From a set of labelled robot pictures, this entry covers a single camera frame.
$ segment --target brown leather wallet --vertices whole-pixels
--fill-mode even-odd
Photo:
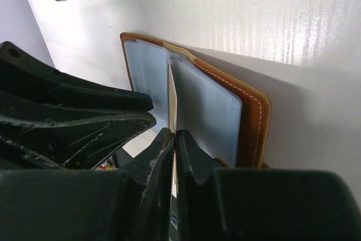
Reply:
[[[133,33],[122,33],[120,35],[120,39],[122,42],[128,77],[132,89],[133,82],[129,71],[124,43],[126,41],[134,42],[136,40],[142,40],[154,45],[165,47],[170,51],[184,54],[190,62],[198,67],[199,70],[238,96],[243,103],[243,107],[239,131],[237,166],[247,168],[265,167],[263,160],[265,157],[272,109],[271,101],[265,93],[220,71],[201,58],[198,58],[195,54],[191,53],[184,47]]]

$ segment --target white surface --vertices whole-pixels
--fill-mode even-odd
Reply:
[[[360,0],[30,3],[55,65],[101,84],[129,87],[124,31],[211,49],[273,101],[266,162],[336,172],[361,203]]]
[[[0,0],[0,43],[10,41],[54,66],[28,0]]]

